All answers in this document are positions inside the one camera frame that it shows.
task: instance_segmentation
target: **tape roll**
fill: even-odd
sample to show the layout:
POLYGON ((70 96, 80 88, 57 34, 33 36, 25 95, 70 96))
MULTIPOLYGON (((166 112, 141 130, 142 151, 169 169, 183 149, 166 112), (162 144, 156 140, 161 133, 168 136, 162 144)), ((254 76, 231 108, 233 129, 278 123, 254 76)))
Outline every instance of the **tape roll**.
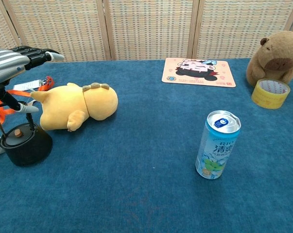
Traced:
POLYGON ((258 106, 268 109, 280 108, 290 93, 290 87, 278 80, 258 80, 251 99, 258 106))

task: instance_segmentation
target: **plush toy tail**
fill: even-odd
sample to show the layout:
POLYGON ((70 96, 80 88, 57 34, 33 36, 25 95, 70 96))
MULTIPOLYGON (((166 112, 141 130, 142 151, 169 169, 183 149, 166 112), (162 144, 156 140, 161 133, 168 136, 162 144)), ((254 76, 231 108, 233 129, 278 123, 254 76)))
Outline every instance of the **plush toy tail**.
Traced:
POLYGON ((47 98, 48 94, 49 93, 46 91, 34 91, 34 92, 31 92, 31 97, 34 100, 42 103, 47 98))

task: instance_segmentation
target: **pull tab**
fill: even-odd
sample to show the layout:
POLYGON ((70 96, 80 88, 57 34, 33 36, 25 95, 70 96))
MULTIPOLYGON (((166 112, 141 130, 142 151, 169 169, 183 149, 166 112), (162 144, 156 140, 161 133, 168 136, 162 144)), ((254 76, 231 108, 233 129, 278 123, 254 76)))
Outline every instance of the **pull tab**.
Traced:
POLYGON ((228 124, 228 120, 225 118, 221 118, 214 123, 215 127, 217 128, 221 128, 227 124, 228 124))

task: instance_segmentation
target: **aluminum can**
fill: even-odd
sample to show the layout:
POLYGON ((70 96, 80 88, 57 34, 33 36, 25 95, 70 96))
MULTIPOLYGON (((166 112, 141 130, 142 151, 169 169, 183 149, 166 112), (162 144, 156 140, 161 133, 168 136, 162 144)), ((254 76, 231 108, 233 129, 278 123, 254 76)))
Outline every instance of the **aluminum can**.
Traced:
POLYGON ((219 178, 240 133, 238 117, 228 111, 211 112, 205 122, 196 170, 204 178, 219 178))

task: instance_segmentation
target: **pink mouse pad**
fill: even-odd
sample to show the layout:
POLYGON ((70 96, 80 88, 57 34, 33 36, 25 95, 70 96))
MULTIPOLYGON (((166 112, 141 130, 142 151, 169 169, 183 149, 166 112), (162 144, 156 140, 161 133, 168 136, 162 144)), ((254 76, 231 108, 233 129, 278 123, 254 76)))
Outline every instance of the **pink mouse pad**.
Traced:
POLYGON ((236 87, 228 62, 202 59, 166 58, 164 83, 236 87))

